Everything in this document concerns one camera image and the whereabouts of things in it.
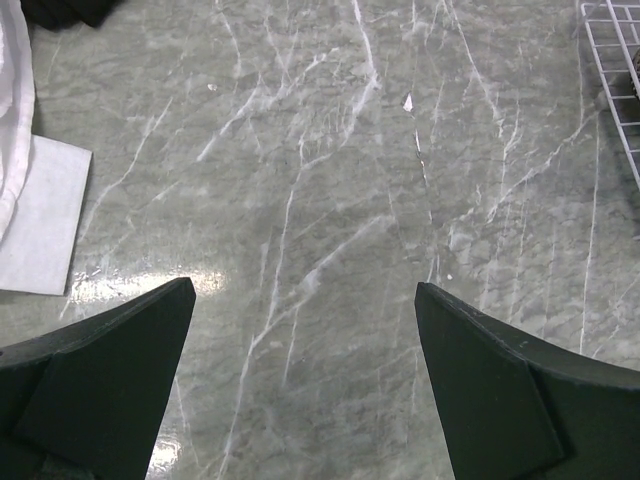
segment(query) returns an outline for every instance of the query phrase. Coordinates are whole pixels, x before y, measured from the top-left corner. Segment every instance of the white napkin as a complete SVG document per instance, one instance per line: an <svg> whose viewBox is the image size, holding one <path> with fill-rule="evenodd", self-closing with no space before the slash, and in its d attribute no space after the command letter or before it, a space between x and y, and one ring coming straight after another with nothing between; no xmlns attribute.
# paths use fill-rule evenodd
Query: white napkin
<svg viewBox="0 0 640 480"><path fill-rule="evenodd" d="M0 290L64 294L90 162L88 150L33 136L29 175L0 243Z"/></svg>
<svg viewBox="0 0 640 480"><path fill-rule="evenodd" d="M20 1L0 0L0 241L29 169L34 100L31 45Z"/></svg>

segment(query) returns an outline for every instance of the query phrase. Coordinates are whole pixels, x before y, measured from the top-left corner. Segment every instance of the marble countertop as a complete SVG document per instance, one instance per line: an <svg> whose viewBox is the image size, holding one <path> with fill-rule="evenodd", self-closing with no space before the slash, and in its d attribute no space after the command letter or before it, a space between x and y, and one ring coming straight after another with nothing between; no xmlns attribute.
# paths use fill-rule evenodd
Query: marble countertop
<svg viewBox="0 0 640 480"><path fill-rule="evenodd" d="M1 293L3 343L188 275L149 479L452 480L417 282L640 369L640 194L575 19L129 0L36 30L35 132L94 160L68 296Z"/></svg>

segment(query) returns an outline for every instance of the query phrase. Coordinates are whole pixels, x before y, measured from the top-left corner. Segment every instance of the white grid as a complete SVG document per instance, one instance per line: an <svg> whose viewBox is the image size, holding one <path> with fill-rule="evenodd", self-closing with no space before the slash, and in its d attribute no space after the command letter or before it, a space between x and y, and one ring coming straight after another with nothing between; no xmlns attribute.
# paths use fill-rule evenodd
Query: white grid
<svg viewBox="0 0 640 480"><path fill-rule="evenodd" d="M583 3L580 10L622 146L640 188L640 102L631 89L633 81L640 92L632 60L640 48L640 4L600 0Z"/></svg>

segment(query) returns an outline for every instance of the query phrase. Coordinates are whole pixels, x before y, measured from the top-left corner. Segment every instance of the gray marble surface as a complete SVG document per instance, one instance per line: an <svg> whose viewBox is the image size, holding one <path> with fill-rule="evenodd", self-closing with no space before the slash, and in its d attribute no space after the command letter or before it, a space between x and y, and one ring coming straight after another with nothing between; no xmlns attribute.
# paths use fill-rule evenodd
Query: gray marble surface
<svg viewBox="0 0 640 480"><path fill-rule="evenodd" d="M1 293L2 342L189 275L149 479L451 480L418 281L640 369L640 194L575 15L129 0L36 30L36 133L94 163L68 296Z"/></svg>

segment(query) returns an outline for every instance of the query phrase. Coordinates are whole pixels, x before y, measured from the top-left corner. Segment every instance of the dark object in basket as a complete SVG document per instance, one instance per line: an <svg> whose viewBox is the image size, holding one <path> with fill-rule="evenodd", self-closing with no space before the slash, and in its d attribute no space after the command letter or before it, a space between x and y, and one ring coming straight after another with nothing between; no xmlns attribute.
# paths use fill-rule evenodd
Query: dark object in basket
<svg viewBox="0 0 640 480"><path fill-rule="evenodd" d="M457 480L640 479L640 372L563 350L435 285L420 342Z"/></svg>
<svg viewBox="0 0 640 480"><path fill-rule="evenodd" d="M123 0L20 0L25 17L47 30L76 23L99 27Z"/></svg>
<svg viewBox="0 0 640 480"><path fill-rule="evenodd" d="M640 49L638 49L636 54L633 56L632 60L633 60L633 68L636 70L636 75L640 77ZM633 78L631 79L631 88L633 88L633 94L638 99L640 99L640 97L638 96L638 92L636 91L636 85L633 83Z"/></svg>
<svg viewBox="0 0 640 480"><path fill-rule="evenodd" d="M40 478L49 459L101 480L144 480L195 297L176 279L3 348L0 479Z"/></svg>

